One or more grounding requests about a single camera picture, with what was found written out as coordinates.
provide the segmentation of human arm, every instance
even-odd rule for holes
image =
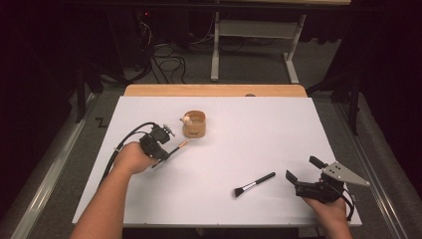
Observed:
[[[130,178],[156,163],[157,160],[143,153],[138,142],[125,145],[79,219],[71,238],[120,238]]]
[[[304,202],[316,213],[319,223],[325,230],[328,239],[351,239],[346,219],[345,202],[338,198],[335,202],[320,203],[317,200],[303,197]]]

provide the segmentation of hand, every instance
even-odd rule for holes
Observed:
[[[351,238],[346,219],[346,207],[342,198],[335,202],[320,203],[303,197],[304,202],[316,213],[317,219],[328,238]]]
[[[139,145],[139,142],[133,141],[126,144],[118,153],[114,160],[113,169],[123,170],[130,175],[140,173],[149,166],[155,165],[158,160],[147,156]]]

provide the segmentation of brush bristles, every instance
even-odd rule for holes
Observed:
[[[240,194],[242,194],[244,191],[245,191],[245,190],[244,190],[242,187],[236,188],[236,189],[234,190],[235,197],[240,196]]]

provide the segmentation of white tabletop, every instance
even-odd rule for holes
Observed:
[[[147,121],[168,124],[185,138],[186,112],[205,113],[206,134],[190,141],[167,161],[132,177],[124,212],[125,226],[293,227],[315,225],[314,212],[295,196],[286,170],[300,181],[315,182],[320,170],[314,155],[335,161],[312,99],[282,97],[121,97],[73,222],[97,190],[113,148]],[[150,126],[143,128],[150,131]],[[127,142],[139,140],[136,134]],[[270,172],[277,175],[238,198],[234,188]],[[361,225],[357,211],[351,225]]]

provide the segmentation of black brush handle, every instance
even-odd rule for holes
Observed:
[[[257,184],[260,184],[261,182],[263,182],[263,181],[265,181],[267,179],[270,179],[270,178],[274,177],[275,175],[276,175],[276,173],[275,172],[272,172],[272,173],[268,174],[267,176],[261,177],[260,179],[256,180],[255,182]]]

